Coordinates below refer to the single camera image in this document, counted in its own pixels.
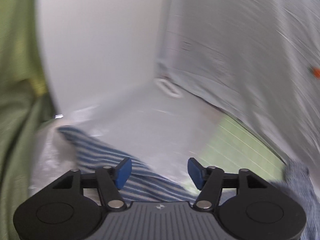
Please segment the green grid bed sheet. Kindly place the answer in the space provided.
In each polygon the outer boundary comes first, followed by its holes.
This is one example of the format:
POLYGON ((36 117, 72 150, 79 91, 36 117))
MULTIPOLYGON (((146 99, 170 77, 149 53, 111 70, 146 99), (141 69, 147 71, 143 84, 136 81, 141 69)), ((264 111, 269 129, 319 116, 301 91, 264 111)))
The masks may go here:
POLYGON ((234 119, 225 116, 193 128, 182 148, 180 171, 175 181, 193 196, 199 191, 187 172, 187 161, 194 157, 204 167, 216 166, 227 173, 247 168, 266 180, 283 179, 284 162, 261 140, 234 119))

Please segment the green curtain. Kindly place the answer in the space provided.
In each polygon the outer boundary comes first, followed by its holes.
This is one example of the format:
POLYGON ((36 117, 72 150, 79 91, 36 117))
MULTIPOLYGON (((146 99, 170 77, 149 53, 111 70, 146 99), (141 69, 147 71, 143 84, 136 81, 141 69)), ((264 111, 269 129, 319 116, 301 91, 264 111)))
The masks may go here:
POLYGON ((28 197, 34 135, 55 114, 37 48, 35 0, 1 0, 1 239, 28 197))

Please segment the grey carrot print fabric cover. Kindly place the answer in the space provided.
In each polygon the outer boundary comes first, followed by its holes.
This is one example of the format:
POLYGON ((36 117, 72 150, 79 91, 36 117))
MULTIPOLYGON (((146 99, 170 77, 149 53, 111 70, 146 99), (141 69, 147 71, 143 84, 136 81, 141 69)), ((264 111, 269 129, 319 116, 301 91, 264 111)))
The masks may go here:
POLYGON ((319 0, 168 0, 157 67, 279 153, 319 163, 319 0))

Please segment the blue plaid shirt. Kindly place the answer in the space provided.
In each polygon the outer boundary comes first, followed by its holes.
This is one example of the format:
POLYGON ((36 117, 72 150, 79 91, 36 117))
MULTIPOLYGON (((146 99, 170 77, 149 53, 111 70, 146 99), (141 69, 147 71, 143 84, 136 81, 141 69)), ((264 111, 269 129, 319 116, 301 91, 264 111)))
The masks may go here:
POLYGON ((289 161, 283 170, 283 181, 271 184, 298 202, 306 213, 306 227, 301 239, 319 240, 319 199, 309 177, 308 167, 299 161, 289 161))

